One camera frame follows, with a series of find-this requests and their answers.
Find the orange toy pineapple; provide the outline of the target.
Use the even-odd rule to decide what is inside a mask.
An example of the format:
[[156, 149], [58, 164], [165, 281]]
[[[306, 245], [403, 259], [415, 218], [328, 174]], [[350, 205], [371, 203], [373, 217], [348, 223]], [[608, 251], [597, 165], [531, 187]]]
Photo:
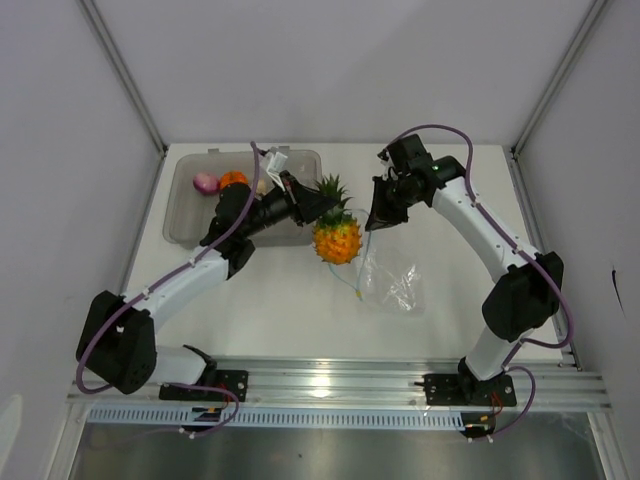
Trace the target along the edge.
[[331, 265], [349, 264], [362, 247], [360, 224], [347, 209], [350, 197], [340, 176], [329, 174], [316, 182], [318, 190], [337, 201], [314, 224], [313, 246], [316, 255]]

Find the small orange pumpkin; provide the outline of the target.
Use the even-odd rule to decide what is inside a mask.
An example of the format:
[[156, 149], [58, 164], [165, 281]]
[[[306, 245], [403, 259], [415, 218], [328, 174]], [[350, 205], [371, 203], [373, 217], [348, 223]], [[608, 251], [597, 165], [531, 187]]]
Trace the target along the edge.
[[233, 184], [247, 185], [248, 178], [243, 172], [237, 170], [228, 171], [219, 177], [220, 191]]

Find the clear zip top bag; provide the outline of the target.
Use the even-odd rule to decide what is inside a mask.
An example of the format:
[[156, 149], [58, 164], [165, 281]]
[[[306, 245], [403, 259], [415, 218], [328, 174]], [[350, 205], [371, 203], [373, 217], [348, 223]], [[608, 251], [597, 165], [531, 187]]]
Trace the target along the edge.
[[367, 309], [400, 318], [425, 312], [424, 278], [419, 262], [404, 251], [405, 242], [389, 231], [361, 230], [362, 247], [351, 262], [328, 266]]

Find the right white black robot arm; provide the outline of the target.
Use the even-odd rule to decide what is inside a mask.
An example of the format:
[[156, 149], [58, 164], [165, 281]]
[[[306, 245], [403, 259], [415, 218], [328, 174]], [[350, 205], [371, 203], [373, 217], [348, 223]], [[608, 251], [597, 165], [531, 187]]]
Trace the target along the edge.
[[520, 346], [560, 308], [563, 261], [518, 240], [483, 204], [470, 166], [452, 156], [434, 158], [418, 135], [396, 139], [378, 156], [388, 171], [373, 179], [366, 231], [403, 224], [409, 208], [423, 203], [470, 245], [494, 283], [481, 306], [485, 327], [460, 360], [456, 380], [458, 395], [479, 403], [504, 378]]

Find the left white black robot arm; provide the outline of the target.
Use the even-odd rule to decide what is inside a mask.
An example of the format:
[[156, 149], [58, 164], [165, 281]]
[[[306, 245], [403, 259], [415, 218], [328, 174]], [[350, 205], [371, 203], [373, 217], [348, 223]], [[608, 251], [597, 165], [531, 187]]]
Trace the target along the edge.
[[184, 264], [139, 291], [105, 290], [93, 299], [76, 350], [75, 383], [82, 393], [100, 391], [84, 383], [85, 371], [123, 394], [151, 382], [181, 384], [197, 400], [215, 392], [214, 359], [188, 345], [159, 347], [156, 333], [194, 298], [246, 265], [255, 251], [252, 236], [286, 219], [312, 224], [337, 204], [287, 171], [279, 177], [281, 185], [261, 198], [244, 183], [223, 187], [207, 234]]

